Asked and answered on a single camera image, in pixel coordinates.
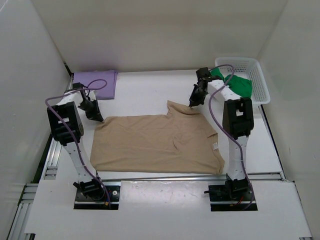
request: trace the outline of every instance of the white wall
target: white wall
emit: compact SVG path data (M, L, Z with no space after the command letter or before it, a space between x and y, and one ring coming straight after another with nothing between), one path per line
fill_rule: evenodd
M315 239L320 239L319 12L319 0L289 0L260 56L271 96L264 106L267 119Z
M5 4L6 0L0 0L0 9L2 8L2 6Z
M68 80L32 3L6 1L0 9L0 239L49 137L44 100L63 93Z
M32 0L74 72L197 69L258 56L287 0Z

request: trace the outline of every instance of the white table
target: white table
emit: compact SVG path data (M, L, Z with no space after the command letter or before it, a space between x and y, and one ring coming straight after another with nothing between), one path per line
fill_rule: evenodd
M195 70L175 70L156 72L127 72L119 73L116 82L115 99L100 100L99 107L104 118L110 116L139 116L167 114L167 101L189 105L189 97L193 84L197 82ZM209 112L206 97L204 105L198 106L206 119L218 132L220 153L225 160L223 173L229 165L229 143L227 137L216 126ZM217 119L222 122L223 106L213 100L212 110ZM83 111L79 114L84 126L84 136L81 138L88 155L91 154L96 122L87 120ZM279 163L273 142L268 134L260 110L254 108L254 129L247 144L247 171L249 174L279 173L282 168ZM67 152L62 149L56 178L70 177L74 172L73 164ZM154 177L199 176L199 174L182 173L145 173L145 172L99 172L102 179L131 179Z
M108 116L157 115L167 113L167 100L188 104L194 70L120 73L114 100L99 101ZM208 98L201 112L219 133L219 149L228 167L228 141L213 124ZM214 100L213 111L221 121L222 106ZM96 122L80 112L88 154ZM247 144L249 173L279 173L280 163L259 112L254 110L254 129ZM190 176L192 174L99 172L103 179ZM73 209L77 173L62 149L56 180L41 180L36 191L25 233L35 240L208 240L281 239L310 237L294 183L279 180L252 181L258 211L210 212L206 194L209 181L121 182L119 210Z

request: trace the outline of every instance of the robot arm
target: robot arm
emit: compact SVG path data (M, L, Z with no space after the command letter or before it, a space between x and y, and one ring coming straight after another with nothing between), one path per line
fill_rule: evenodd
M207 94L212 95L225 84L218 76L211 76L207 67L200 68L196 75L198 81L189 99L190 107L203 105ZM254 127L252 101L248 97L240 97L228 87L218 91L214 97L223 104L222 127L233 138L231 140L228 137L229 167L225 188L230 198L234 199L249 188L245 167L247 142ZM242 148L242 159L239 146L234 140Z
M60 142L66 149L77 171L78 181L73 185L80 189L85 196L99 199L105 194L105 190L101 186L100 181L98 181L99 177L97 171L91 165L81 141L81 137L84 135L84 127L77 108L85 111L85 116L90 120L102 122L103 118L99 110L95 93L93 91L87 93L88 91L86 92L83 88L85 88L85 86L81 83L74 83L72 89L68 91L71 93L66 95L56 105L51 106L71 129L77 144L66 126L49 107L47 109L47 114L53 138Z

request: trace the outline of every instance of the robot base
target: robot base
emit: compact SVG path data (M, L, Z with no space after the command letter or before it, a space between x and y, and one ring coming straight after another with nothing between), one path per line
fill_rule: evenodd
M241 203L237 204L241 198L232 199L227 193L225 185L209 185L209 190L205 193L209 193L211 212L234 212L243 211L247 204L251 200L251 191L242 193L243 199ZM257 211L257 203L253 201L250 207L246 211Z
M105 197L101 196L101 199L95 199L88 196L84 196L79 189L76 190L74 209L87 209L87 210L118 210L119 199L120 199L120 188L119 185L106 185L110 196L110 208L105 204Z

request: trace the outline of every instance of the black clamp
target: black clamp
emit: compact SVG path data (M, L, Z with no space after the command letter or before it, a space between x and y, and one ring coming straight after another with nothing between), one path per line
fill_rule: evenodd
M105 195L105 190L101 186L101 183L95 179L88 182L81 181L80 183L74 182L73 186L80 190L80 192L85 196L93 200L100 200Z
M81 136L84 135L84 126L82 125L75 102L71 101L63 105L54 105L52 108L60 115L62 119L68 119L66 124L71 129L77 142L79 143ZM47 108L47 113L54 140L60 142L60 144L63 146L74 142L74 139L67 128L49 108Z
M189 107L203 105L208 94L208 83L213 80L222 80L219 76L212 76L207 67L200 68L196 72L198 82L194 84L189 98Z
M82 83L73 83L72 84L72 89L68 91L73 91L76 89L83 89L86 88ZM98 122L102 122L104 119L101 116L98 101L97 100L92 100L88 95L86 95L85 91L80 91L81 96L82 96L82 102L80 103L79 108L85 111L85 116L89 120L94 120Z
M252 101L249 97L241 97L237 100L227 100L224 102L223 129L227 131L234 139L241 136L249 136L254 128L254 114Z

